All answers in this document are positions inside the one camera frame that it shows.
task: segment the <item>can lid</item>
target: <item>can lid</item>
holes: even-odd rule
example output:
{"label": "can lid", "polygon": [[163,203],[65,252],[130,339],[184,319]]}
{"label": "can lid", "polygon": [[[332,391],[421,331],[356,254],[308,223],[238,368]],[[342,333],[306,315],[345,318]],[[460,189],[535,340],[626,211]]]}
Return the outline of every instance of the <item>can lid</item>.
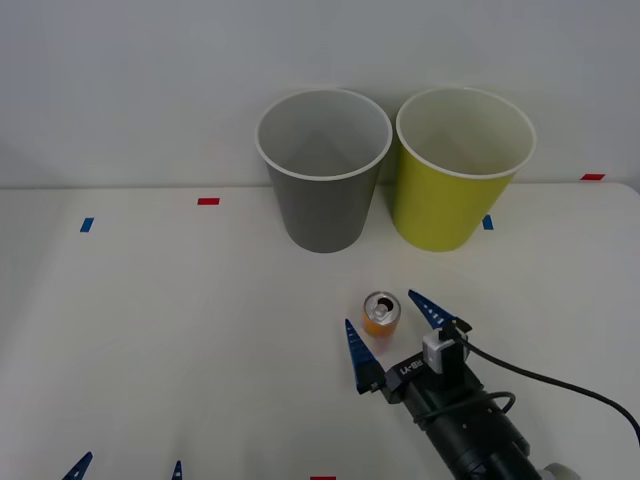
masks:
{"label": "can lid", "polygon": [[378,325],[392,325],[400,318],[400,302],[387,292],[374,292],[364,301],[364,312]]}

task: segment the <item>gray paper cup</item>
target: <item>gray paper cup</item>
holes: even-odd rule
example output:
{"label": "gray paper cup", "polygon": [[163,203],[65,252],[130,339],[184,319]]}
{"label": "gray paper cup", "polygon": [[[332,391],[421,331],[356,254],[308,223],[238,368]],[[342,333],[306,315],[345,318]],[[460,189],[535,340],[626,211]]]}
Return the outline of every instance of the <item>gray paper cup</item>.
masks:
{"label": "gray paper cup", "polygon": [[256,146],[294,242],[328,253],[358,239],[392,136],[382,108],[347,90],[296,93],[267,109]]}

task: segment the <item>paper cup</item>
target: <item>paper cup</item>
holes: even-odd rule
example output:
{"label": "paper cup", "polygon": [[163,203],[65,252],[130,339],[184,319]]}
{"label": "paper cup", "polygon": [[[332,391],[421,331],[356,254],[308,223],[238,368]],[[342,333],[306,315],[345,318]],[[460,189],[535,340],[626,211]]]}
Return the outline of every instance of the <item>paper cup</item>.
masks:
{"label": "paper cup", "polygon": [[382,108],[346,90],[296,93],[265,112],[256,146],[294,242],[328,253],[358,239],[392,132]]}
{"label": "paper cup", "polygon": [[405,102],[393,222],[418,248],[453,250],[480,224],[536,145],[529,118],[474,88],[436,88]]}

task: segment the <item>cup rim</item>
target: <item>cup rim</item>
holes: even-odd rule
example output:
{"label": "cup rim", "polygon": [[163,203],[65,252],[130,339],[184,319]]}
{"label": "cup rim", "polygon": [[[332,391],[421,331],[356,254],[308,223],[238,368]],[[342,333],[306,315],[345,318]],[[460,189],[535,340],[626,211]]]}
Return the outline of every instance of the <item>cup rim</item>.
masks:
{"label": "cup rim", "polygon": [[[413,148],[411,148],[409,146],[409,143],[405,140],[404,135],[402,134],[402,129],[400,128],[400,122],[401,122],[401,119],[402,119],[402,114],[405,112],[406,107],[408,105],[410,105],[418,97],[422,97],[424,95],[428,95],[430,93],[433,93],[433,92],[436,92],[436,91],[442,91],[442,90],[459,90],[459,91],[468,91],[468,92],[479,93],[479,94],[482,94],[482,95],[486,95],[486,96],[492,97],[495,100],[498,100],[499,102],[502,102],[502,103],[506,104],[508,107],[510,107],[513,110],[515,110],[516,113],[518,113],[518,115],[520,115],[520,117],[527,124],[527,126],[529,127],[529,131],[531,132],[531,148],[529,149],[529,154],[520,163],[518,163],[516,166],[514,166],[514,167],[512,167],[512,168],[510,168],[508,170],[502,171],[502,172],[490,173],[490,174],[487,174],[487,175],[475,175],[475,174],[470,174],[470,173],[462,173],[462,172],[455,172],[453,170],[448,170],[448,169],[446,169],[444,167],[440,167],[440,166],[438,166],[438,165],[436,165],[434,163],[431,163],[430,161],[426,160],[424,157],[418,155],[418,153]],[[450,175],[450,176],[459,177],[459,178],[467,178],[467,179],[471,179],[471,180],[490,180],[492,178],[507,177],[509,175],[512,175],[512,174],[516,173],[533,156],[533,153],[535,152],[536,146],[538,144],[538,135],[536,134],[536,129],[533,126],[533,123],[531,122],[531,119],[529,119],[529,117],[527,116],[526,113],[524,113],[524,111],[522,111],[513,102],[510,102],[509,100],[507,100],[504,97],[501,97],[500,95],[496,95],[495,93],[487,92],[486,90],[482,90],[480,88],[475,88],[475,87],[434,87],[434,88],[429,88],[427,90],[423,90],[421,92],[416,93],[415,95],[410,97],[406,102],[404,102],[402,104],[402,107],[400,107],[400,110],[398,111],[398,115],[396,116],[396,132],[398,133],[398,138],[400,139],[400,142],[402,143],[404,148],[406,148],[409,151],[409,153],[411,153],[411,155],[416,160],[421,162],[422,164],[426,165],[429,168],[433,168],[434,170],[437,170],[437,171],[439,171],[441,173],[444,173],[445,175]]]}
{"label": "cup rim", "polygon": [[[271,110],[273,108],[275,108],[280,103],[282,103],[282,102],[284,102],[286,100],[289,100],[290,98],[297,97],[299,95],[304,95],[304,94],[307,94],[307,93],[312,93],[312,92],[338,92],[338,93],[353,95],[355,97],[358,97],[361,100],[365,100],[367,103],[372,105],[374,107],[374,109],[376,109],[382,115],[382,117],[385,120],[385,124],[387,126],[387,142],[386,142],[385,146],[382,148],[382,151],[380,152],[380,154],[377,157],[375,157],[371,162],[369,162],[366,165],[358,168],[357,170],[353,170],[352,172],[342,173],[340,175],[331,175],[331,176],[322,176],[322,177],[315,176],[315,175],[303,175],[301,173],[296,173],[296,172],[293,172],[291,170],[288,170],[288,169],[278,165],[276,162],[271,160],[269,158],[269,156],[262,149],[262,146],[260,145],[260,136],[259,136],[260,135],[260,127],[262,126],[262,122],[264,121],[265,117],[269,114],[269,112],[271,112]],[[380,105],[378,105],[376,102],[374,102],[373,100],[371,100],[369,97],[365,96],[365,95],[362,95],[362,94],[357,93],[357,92],[353,92],[351,90],[345,90],[343,88],[312,88],[312,89],[302,90],[302,91],[299,91],[299,92],[294,92],[294,93],[292,93],[290,95],[287,95],[285,97],[282,97],[282,98],[276,100],[271,105],[269,105],[269,107],[262,113],[262,115],[260,116],[260,120],[258,120],[258,124],[256,125],[256,129],[255,129],[255,133],[254,133],[254,142],[256,144],[256,148],[258,149],[258,153],[260,153],[260,156],[263,158],[263,160],[265,162],[267,162],[271,167],[275,168],[280,173],[284,173],[287,176],[298,178],[300,180],[311,180],[311,181],[314,181],[314,182],[332,182],[332,181],[336,181],[336,180],[344,180],[344,179],[347,179],[347,178],[355,177],[355,176],[357,176],[357,175],[359,175],[359,174],[361,174],[363,172],[366,172],[367,170],[370,170],[371,168],[376,166],[378,163],[380,163],[380,161],[382,161],[384,156],[389,151],[389,148],[391,147],[391,141],[392,140],[393,140],[393,125],[391,125],[391,120],[389,120],[389,116],[382,109],[382,107]]]}

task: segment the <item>blue tape marker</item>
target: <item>blue tape marker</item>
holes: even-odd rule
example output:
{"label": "blue tape marker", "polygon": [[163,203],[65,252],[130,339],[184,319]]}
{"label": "blue tape marker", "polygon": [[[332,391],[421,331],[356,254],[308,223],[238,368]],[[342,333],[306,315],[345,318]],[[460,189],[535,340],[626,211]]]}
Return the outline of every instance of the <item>blue tape marker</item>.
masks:
{"label": "blue tape marker", "polygon": [[491,220],[491,215],[485,215],[482,219],[482,226],[485,230],[493,230],[493,221]]}
{"label": "blue tape marker", "polygon": [[93,218],[85,218],[82,227],[80,227],[80,233],[89,233],[91,225],[93,225]]}

